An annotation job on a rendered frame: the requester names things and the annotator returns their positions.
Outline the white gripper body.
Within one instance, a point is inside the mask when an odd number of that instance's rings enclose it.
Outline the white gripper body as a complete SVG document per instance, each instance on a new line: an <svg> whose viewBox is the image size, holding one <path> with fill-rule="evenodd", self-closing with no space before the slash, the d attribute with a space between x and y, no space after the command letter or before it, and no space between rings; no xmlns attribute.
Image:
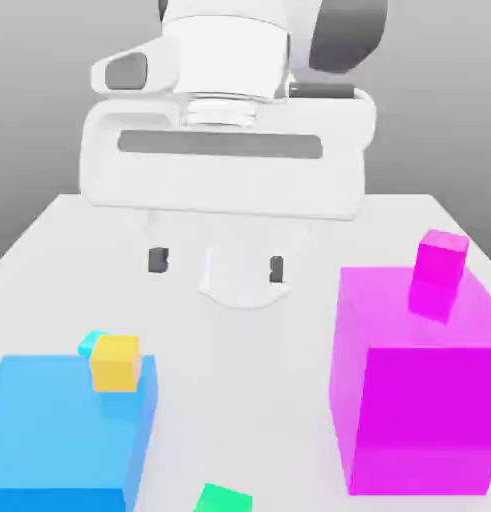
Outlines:
<svg viewBox="0 0 491 512"><path fill-rule="evenodd" d="M271 103L107 100L85 120L80 190L97 206L348 220L376 120L362 90Z"/></svg>

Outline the small cyan cube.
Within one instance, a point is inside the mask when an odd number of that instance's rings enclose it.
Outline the small cyan cube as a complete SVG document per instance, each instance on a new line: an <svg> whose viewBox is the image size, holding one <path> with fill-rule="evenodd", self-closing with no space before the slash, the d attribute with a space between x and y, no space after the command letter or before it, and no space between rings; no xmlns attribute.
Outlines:
<svg viewBox="0 0 491 512"><path fill-rule="evenodd" d="M82 357L90 357L98 339L105 335L108 335L108 332L101 330L90 331L79 343L77 347L77 354Z"/></svg>

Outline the small yellow cube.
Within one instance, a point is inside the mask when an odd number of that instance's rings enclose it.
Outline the small yellow cube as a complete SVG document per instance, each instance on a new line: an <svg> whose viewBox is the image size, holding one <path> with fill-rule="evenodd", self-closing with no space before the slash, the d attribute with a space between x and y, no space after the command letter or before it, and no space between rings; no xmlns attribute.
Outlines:
<svg viewBox="0 0 491 512"><path fill-rule="evenodd" d="M136 392L142 358L136 335L101 335L90 356L95 392Z"/></svg>

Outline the small magenta cube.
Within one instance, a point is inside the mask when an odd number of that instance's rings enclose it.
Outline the small magenta cube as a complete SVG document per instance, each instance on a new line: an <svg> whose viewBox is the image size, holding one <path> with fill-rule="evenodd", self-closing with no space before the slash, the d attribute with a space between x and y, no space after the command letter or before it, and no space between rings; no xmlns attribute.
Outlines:
<svg viewBox="0 0 491 512"><path fill-rule="evenodd" d="M446 324L464 274L469 238L431 229L418 245L409 289L409 310Z"/></svg>

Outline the small green cube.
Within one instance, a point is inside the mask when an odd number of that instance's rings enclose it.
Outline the small green cube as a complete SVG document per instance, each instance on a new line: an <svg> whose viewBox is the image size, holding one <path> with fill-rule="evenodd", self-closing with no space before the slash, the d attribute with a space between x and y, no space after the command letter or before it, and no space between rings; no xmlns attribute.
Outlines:
<svg viewBox="0 0 491 512"><path fill-rule="evenodd" d="M252 512L252 509L251 495L206 483L193 512Z"/></svg>

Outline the large blue box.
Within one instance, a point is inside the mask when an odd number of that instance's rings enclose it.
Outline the large blue box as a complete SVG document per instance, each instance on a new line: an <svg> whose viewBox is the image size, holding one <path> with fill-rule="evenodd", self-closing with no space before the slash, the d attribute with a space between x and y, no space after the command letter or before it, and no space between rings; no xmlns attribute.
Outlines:
<svg viewBox="0 0 491 512"><path fill-rule="evenodd" d="M0 512L134 512L157 402L151 355L129 393L95 391L80 356L3 356Z"/></svg>

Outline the large magenta box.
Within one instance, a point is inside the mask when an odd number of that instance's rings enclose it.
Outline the large magenta box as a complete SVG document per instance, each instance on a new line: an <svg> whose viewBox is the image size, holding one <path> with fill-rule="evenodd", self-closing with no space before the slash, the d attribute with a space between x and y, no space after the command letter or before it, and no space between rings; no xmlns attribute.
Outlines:
<svg viewBox="0 0 491 512"><path fill-rule="evenodd" d="M491 295L408 267L340 273L330 407L352 495L483 495L491 482Z"/></svg>

